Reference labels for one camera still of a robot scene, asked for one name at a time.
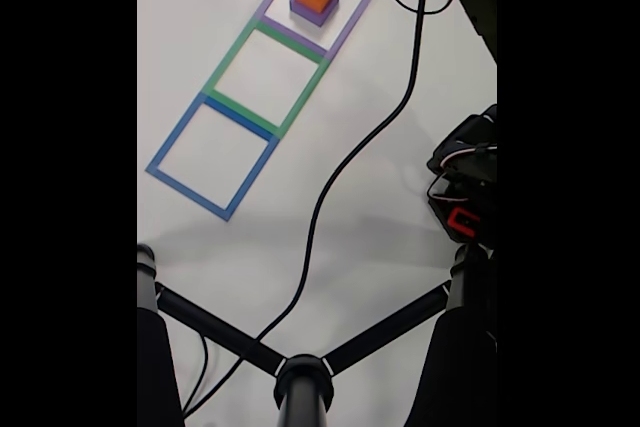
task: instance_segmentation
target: green square frame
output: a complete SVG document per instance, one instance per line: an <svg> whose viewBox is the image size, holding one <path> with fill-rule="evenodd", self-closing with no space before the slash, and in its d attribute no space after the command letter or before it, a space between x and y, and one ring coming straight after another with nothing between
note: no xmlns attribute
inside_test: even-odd
<svg viewBox="0 0 640 427"><path fill-rule="evenodd" d="M294 102L293 106L291 107L291 110L289 110L289 113L287 114L285 119L282 121L282 124L280 124L279 126L274 125L273 123L269 122L268 120L264 119L260 115L253 112L252 110L246 108L245 106L229 98L223 93L218 92L215 89L215 86L220 81L225 71L229 68L229 66L231 65L231 62L233 62L233 59L235 59L236 55L238 54L238 52L240 52L240 49L242 49L247 39L249 39L249 36L253 33L254 30L257 30L258 32L261 32L267 35L268 37L275 40L276 42L284 45L285 47L293 50L294 52L318 64L318 68L311 76L311 79L309 79L309 82L307 82L307 85L305 85L305 87L302 89L302 92ZM254 19L251 19L247 23L247 25L244 27L244 29L242 30L242 32L240 33L236 41L233 43L229 51L226 53L226 55L224 56L224 58L216 68L216 70L213 72L213 74L211 74L211 77L209 77L209 80L207 80L207 82L205 83L201 92L205 95L208 95L216 99L218 102L226 105L231 110L235 111L237 114L249 119L253 123L265 129L267 132L275 135L279 139L282 139L284 135L287 133L287 131L289 130L289 127L291 127L291 124L293 123L293 121L296 119L296 117L302 110L302 107L304 106L304 104L307 102L307 100L313 93L313 90L316 88L316 85L318 85L318 83L322 79L322 76L327 71L327 68L329 67L330 63L331 63L331 60L322 57L316 52L313 52L308 47L278 32L273 27L260 21L260 19L254 18Z"/></svg>

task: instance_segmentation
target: purple block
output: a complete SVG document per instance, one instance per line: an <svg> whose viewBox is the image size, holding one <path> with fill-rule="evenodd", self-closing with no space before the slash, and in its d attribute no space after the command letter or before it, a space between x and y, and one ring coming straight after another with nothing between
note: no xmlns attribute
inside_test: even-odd
<svg viewBox="0 0 640 427"><path fill-rule="evenodd" d="M291 12L295 12L296 14L307 19L309 22L316 24L318 27L322 27L322 24L324 24L325 20L329 18L329 16L331 15L331 12L333 12L333 10L336 8L337 5L338 5L338 0L330 0L327 3L327 6L322 11L322 13L319 14L311 10L306 5L302 5L300 2L296 0L289 1Z"/></svg>

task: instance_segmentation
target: square outline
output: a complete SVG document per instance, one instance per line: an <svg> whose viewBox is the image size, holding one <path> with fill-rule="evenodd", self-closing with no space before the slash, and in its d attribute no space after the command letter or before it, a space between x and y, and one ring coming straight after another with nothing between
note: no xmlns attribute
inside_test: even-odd
<svg viewBox="0 0 640 427"><path fill-rule="evenodd" d="M318 68L315 70L307 84L304 86L302 92L300 92L300 95L298 95L297 99L291 106L291 109L279 126L272 124L264 117L256 114L249 108L245 107L239 102L236 102L232 98L215 89L215 86L218 84L226 70L229 68L236 55L238 55L238 52L240 52L244 44L247 42L247 40L255 30L261 32L280 45L293 50L297 54L302 55L303 57L309 59L312 62L315 62L318 65ZM286 34L283 34L279 29L273 28L254 17L247 23L244 29L242 29L242 32L235 40L228 52L225 54L222 61L220 62L220 64L218 64L218 67L216 67L216 70L213 72L213 74L211 74L200 92L210 98L217 100L240 116L249 119L253 123L262 127L267 132L270 132L276 137L282 139L289 130L289 127L291 127L291 124L293 123L297 115L302 110L304 104L313 93L313 90L316 88L318 83L320 83L320 80L322 79L322 76L326 72L330 63L331 61L329 59L327 59L326 57L322 57L315 50L312 50L306 45L302 45L296 42Z"/></svg>
<svg viewBox="0 0 640 427"><path fill-rule="evenodd" d="M257 135L258 137L260 137L261 139L267 142L267 145L265 149L262 151L262 154L260 154L260 157L258 157L258 160L254 164L254 166L251 168L251 170L249 171L249 174L247 174L247 177L244 179L244 181L238 188L238 191L231 198L231 201L229 202L229 205L227 205L226 208L220 207L219 205L215 204L209 199L191 190L182 182L179 182L178 180L174 179L170 175L160 170L160 163L165 158L165 156L167 155L171 147L173 147L173 144L175 143L175 141L178 140L178 137L180 137L180 134L182 134L182 131L189 124L189 122L191 121L191 119L193 118L193 116L195 115L195 113L197 112L197 110L200 108L202 104L205 104L208 107L211 107L216 112L236 122L240 126L244 127L245 129L249 130L251 133ZM244 196L249 191L249 188L251 187L253 182L256 180L256 178L262 171L262 168L267 163L267 160L269 160L269 157L271 157L271 154L275 150L279 141L280 139L278 137L276 137L275 135L272 135L270 132L266 131L259 125L256 125L250 120L242 117L233 109L230 109L229 107L220 103L216 99L212 99L211 97L208 97L204 93L200 92L198 93L198 95L196 95L196 98L193 99L193 102L191 102L191 105L189 106L187 111L182 115L182 118L178 121L178 123L173 128L173 130L171 131L167 139L164 141L164 143L162 144L162 147L160 147L160 150L158 150L156 155L153 156L153 159L151 159L151 162L149 162L149 165L145 169L145 172L148 172L149 174L153 175L156 179L164 182L166 185L180 192L182 195L191 199L201 207L204 207L209 212L212 212L213 214L217 215L225 222L228 222L231 216L233 215L233 213L235 212L235 210L238 208L238 205L240 205L240 202L242 201Z"/></svg>
<svg viewBox="0 0 640 427"><path fill-rule="evenodd" d="M347 21L347 23L342 28L342 31L340 32L340 34L338 34L338 37L336 38L336 40L333 42L333 44L331 45L331 47L327 51L324 48L322 48L321 46L319 46L318 44L316 44L315 42L312 42L311 40L307 39L306 37L302 36L301 34L299 34L297 32L294 32L293 30L291 30L288 27L285 27L280 22L278 22L278 21L276 21L276 20L274 20L274 19L272 19L270 17L267 17L267 10L269 9L269 6L273 3L273 1L274 0L263 0L262 3L260 4L260 6L258 7L258 10L256 10L256 13L255 13L256 17L258 19L260 19L262 22L264 22L265 24L270 25L271 27L273 27L276 30L279 30L284 35L286 35L287 37L290 37L290 38L296 40L297 42L299 42L299 43L301 43L303 45L306 45L309 48L313 48L318 53L323 52L323 54L322 54L323 57L325 59L330 60L330 61L333 60L333 58L336 56L336 54L340 50L340 47L342 47L342 44L344 44L344 41L347 40L347 37L349 36L351 31L355 27L356 23L358 22L358 20L360 19L360 17L364 13L364 11L367 8L367 6L369 5L369 2L371 2L371 0L361 0L360 1L358 6L356 7L356 10L353 11L353 13L351 14L351 17L349 17L349 20Z"/></svg>

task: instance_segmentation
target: blue square frame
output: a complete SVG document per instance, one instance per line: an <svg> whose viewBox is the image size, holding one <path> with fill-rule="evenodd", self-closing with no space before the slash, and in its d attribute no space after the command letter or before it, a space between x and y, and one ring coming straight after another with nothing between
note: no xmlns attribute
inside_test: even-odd
<svg viewBox="0 0 640 427"><path fill-rule="evenodd" d="M251 168L251 171L249 172L247 177L244 179L244 181L240 185L240 188L235 193L235 195L233 196L233 198L229 202L229 205L226 208L220 207L219 205L211 202L209 199L206 199L202 195L191 190L189 187L187 187L183 183L177 181L170 175L160 170L160 163L165 158L165 156L167 155L167 153L169 152L169 150L171 149L175 141L178 139L178 137L180 137L180 134L182 133L184 128L187 126L187 124L191 121L191 119L197 112L198 108L200 108L202 104L205 104L211 107L215 111L233 120L234 122L241 125L245 129L249 130L253 134L267 141L267 147L262 152L262 154L258 158L255 165ZM184 113L180 121L173 128L173 130L169 134L169 137L167 137L167 140L164 141L164 143L162 144L162 147L160 147L160 150L158 150L156 155L153 156L153 159L151 159L151 162L145 169L145 172L148 172L149 174L153 175L156 179L160 180L161 182L164 182L169 187L177 190L182 195L193 200L196 204L200 205L201 207L204 207L209 212L217 215L218 217L223 219L225 222L228 222L231 216L233 215L233 213L235 212L235 210L238 208L238 205L240 204L244 196L249 191L249 188L251 187L253 182L256 180L256 177L258 177L258 174L260 174L260 171L262 170L264 165L267 163L267 160L269 160L269 157L271 157L271 154L273 153L274 149L278 145L279 140L280 139L278 139L278 137L276 137L275 135L269 133L268 131L266 131L259 125L254 124L253 122L246 119L245 117L242 117L241 115L237 114L235 111L231 110L226 105L218 102L217 100L209 97L206 94L199 93L196 96L196 98L193 99L193 102L191 102L191 105L189 106L187 111Z"/></svg>

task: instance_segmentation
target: purple square frame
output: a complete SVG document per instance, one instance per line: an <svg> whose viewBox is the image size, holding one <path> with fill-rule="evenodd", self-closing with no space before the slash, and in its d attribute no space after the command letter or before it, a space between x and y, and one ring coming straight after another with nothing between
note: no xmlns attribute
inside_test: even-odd
<svg viewBox="0 0 640 427"><path fill-rule="evenodd" d="M271 19L270 17L267 17L267 15L266 15L267 9L269 8L269 6L271 5L271 3L273 1L274 0L263 0L262 3L260 4L260 6L258 7L258 10L256 10L256 13L255 13L256 18L259 19L260 21L262 21L263 23L269 25L270 27L274 28L278 32L280 32L280 33L286 35L287 37L295 40L299 44L304 45L305 47L307 47L308 49L312 50L316 54L321 55L322 57L324 57L325 59L327 59L329 61L333 60L333 58L336 56L336 54L338 53L338 50L340 50L340 47L342 47L342 44L344 44L344 41L347 39L347 37L351 33L351 30L353 30L353 27L358 22L358 19L360 18L360 16L364 12L364 10L369 5L369 2L371 2L371 0L361 0L360 1L358 6L356 7L356 9L353 11L353 14L351 14L351 17L349 18L349 20L347 21L347 23L343 27L342 31L340 32L340 34L338 35L336 40L333 42L333 45L327 51L324 48L320 47L315 42L312 42L311 40L307 39L306 37L298 34L297 32L294 32L293 30L289 29L288 27L285 27L280 22L276 22L275 20Z"/></svg>

